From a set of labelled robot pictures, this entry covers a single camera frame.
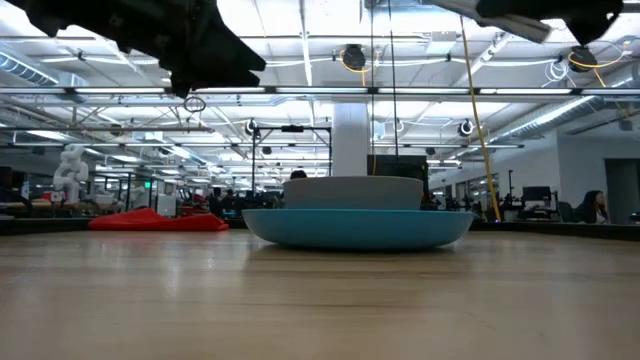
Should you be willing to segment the white building column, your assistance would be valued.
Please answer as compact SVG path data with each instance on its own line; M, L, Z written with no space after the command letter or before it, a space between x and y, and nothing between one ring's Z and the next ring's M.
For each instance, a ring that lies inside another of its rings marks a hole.
M332 174L365 176L369 148L369 116L365 103L337 103L332 124Z

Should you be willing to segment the grey-white bowl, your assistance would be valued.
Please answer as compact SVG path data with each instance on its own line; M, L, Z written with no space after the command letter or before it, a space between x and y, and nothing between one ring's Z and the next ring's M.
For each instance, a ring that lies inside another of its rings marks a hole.
M424 182L394 176L331 176L283 184L290 209L418 210Z

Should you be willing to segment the blue plate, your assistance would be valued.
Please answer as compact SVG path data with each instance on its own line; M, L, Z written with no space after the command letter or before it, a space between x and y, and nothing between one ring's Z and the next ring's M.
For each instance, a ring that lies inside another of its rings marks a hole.
M259 238L300 248L404 251L449 245L463 237L469 212L363 209L248 209L248 229Z

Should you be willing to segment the black station frame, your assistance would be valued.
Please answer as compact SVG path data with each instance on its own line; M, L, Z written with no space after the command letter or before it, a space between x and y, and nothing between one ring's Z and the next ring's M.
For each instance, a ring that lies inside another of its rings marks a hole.
M251 191L256 194L256 149L266 140L274 131L281 133L304 133L311 132L319 139L329 152L329 174L332 174L333 163L333 134L330 127L304 126L304 125L282 125L282 126L258 126L252 122L253 128L251 133Z

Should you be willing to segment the dark panel screen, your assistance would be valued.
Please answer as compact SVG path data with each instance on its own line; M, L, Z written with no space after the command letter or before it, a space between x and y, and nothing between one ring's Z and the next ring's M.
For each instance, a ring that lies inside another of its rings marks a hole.
M428 205L427 193L429 192L428 185L428 170L426 157L422 155L368 155L368 174L373 176L394 176L411 178L420 180L421 196L420 196L420 210L426 210Z

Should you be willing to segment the red cloth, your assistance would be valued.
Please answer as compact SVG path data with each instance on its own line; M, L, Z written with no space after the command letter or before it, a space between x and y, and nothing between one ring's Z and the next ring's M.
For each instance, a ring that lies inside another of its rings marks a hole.
M93 231L218 232L228 230L229 225L212 214L167 218L151 208L143 208L94 218L88 228Z

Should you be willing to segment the white machine cabinet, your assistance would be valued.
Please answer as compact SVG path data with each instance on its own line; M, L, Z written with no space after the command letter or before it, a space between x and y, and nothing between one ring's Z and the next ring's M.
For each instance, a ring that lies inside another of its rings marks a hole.
M159 180L156 186L155 211L164 217L175 217L177 197L175 184Z

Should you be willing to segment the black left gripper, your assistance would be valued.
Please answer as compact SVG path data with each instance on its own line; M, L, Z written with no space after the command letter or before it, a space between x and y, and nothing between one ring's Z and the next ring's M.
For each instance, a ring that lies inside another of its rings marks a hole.
M50 37L82 27L114 41L122 52L153 56L168 70L200 73L171 74L172 92L180 98L192 90L260 84L251 72L207 74L219 61L242 70L266 69L266 61L225 24L217 0L6 1Z

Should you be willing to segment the white-handled metal fork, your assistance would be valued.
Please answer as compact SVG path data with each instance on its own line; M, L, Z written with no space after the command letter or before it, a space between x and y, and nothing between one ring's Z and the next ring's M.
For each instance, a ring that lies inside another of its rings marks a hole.
M482 15L480 5L499 5L495 0L426 0L427 3L474 20L482 27L492 26L534 43L543 43L552 27L535 19L503 12L499 15Z

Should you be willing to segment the white robot figure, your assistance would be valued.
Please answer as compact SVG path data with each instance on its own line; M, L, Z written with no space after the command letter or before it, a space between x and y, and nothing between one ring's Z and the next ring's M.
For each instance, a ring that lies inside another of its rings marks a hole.
M53 186L66 193L66 202L80 200L80 184L89 177L89 166L82 160L85 149L80 145L66 145L60 154L60 164L54 172Z

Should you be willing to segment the silver ceiling duct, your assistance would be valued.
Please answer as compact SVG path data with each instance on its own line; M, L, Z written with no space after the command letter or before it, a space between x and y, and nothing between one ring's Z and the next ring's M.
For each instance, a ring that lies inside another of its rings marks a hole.
M35 86L57 86L59 80L37 68L24 63L7 52L0 51L0 70L21 78Z
M550 129L564 125L591 113L605 109L613 104L606 101L612 98L614 89L633 89L640 95L640 61L635 62L621 70L613 72L604 78L606 88L595 88L595 91L605 91L604 95L593 95L589 90L586 96L581 96L563 103L556 103L543 106L531 113L515 120L514 122L494 132L489 138L489 143L498 143L511 137L527 137L529 135L539 135Z

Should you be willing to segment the black computer monitor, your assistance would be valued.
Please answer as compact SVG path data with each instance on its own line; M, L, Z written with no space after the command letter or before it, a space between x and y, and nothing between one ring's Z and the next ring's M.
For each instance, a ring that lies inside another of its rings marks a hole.
M526 186L522 188L522 202L550 202L552 197L549 186Z

